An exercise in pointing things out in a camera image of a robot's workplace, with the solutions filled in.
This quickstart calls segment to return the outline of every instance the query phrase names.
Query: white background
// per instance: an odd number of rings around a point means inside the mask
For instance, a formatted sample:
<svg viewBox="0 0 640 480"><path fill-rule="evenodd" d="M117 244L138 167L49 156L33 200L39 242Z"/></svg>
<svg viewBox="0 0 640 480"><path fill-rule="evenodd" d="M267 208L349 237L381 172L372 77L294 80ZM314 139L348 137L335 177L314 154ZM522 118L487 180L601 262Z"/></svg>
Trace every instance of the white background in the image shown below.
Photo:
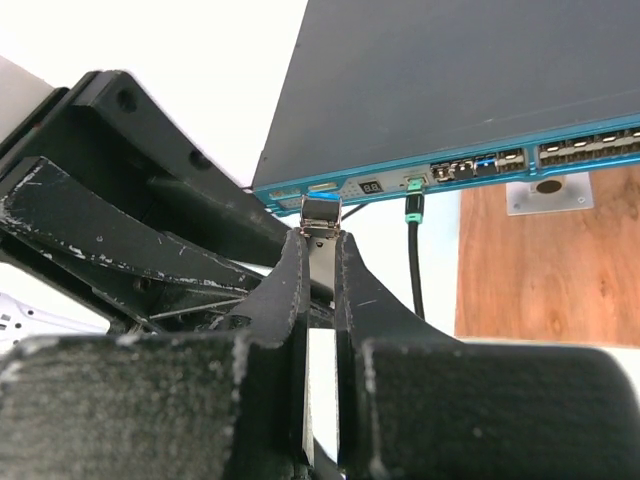
<svg viewBox="0 0 640 480"><path fill-rule="evenodd" d="M302 20L303 0L3 0L0 55L53 86L89 70L131 71L165 112L241 186L251 184ZM453 333L457 193L428 197L420 255L427 316ZM403 201L348 219L372 272L411 306ZM287 218L295 224L295 218ZM0 291L73 318L90 312L8 266ZM314 332L314 429L335 450L330 332Z"/></svg>

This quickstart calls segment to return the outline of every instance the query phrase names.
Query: wooden surface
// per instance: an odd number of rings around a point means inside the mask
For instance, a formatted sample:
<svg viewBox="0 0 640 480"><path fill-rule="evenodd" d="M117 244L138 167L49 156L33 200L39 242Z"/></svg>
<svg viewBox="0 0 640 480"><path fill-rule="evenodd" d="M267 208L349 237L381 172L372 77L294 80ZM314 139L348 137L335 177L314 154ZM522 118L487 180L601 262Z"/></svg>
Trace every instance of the wooden surface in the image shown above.
<svg viewBox="0 0 640 480"><path fill-rule="evenodd" d="M640 167L591 183L594 209L519 217L463 192L456 335L640 346Z"/></svg>

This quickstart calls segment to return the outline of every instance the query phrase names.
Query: cable connector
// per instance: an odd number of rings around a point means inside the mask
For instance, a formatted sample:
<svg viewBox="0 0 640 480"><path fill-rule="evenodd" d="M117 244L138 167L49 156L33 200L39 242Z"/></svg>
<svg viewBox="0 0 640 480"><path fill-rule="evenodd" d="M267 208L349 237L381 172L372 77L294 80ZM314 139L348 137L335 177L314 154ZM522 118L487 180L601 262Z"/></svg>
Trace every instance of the cable connector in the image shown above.
<svg viewBox="0 0 640 480"><path fill-rule="evenodd" d="M407 187L407 200L404 207L404 219L407 223L422 223L422 217L424 215L423 187L424 180L422 178L409 180L409 186Z"/></svg>

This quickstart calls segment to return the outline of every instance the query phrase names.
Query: metal bracket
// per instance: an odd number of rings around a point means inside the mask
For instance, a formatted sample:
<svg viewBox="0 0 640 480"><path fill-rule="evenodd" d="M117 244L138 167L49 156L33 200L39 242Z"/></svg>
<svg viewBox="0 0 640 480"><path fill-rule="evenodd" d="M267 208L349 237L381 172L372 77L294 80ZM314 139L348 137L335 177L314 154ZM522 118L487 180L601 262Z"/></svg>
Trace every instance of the metal bracket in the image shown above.
<svg viewBox="0 0 640 480"><path fill-rule="evenodd" d="M588 173L507 184L507 215L568 212L594 207Z"/></svg>

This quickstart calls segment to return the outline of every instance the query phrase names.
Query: metal plate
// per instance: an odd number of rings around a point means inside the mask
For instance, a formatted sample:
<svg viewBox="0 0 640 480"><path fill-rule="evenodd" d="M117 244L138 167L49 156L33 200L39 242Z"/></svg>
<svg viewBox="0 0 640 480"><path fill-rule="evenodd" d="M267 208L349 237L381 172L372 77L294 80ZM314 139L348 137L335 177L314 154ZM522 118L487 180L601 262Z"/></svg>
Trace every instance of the metal plate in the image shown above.
<svg viewBox="0 0 640 480"><path fill-rule="evenodd" d="M531 215L593 208L593 192L588 173L555 178L563 186L555 193L538 193L535 183L507 184L507 215Z"/></svg>

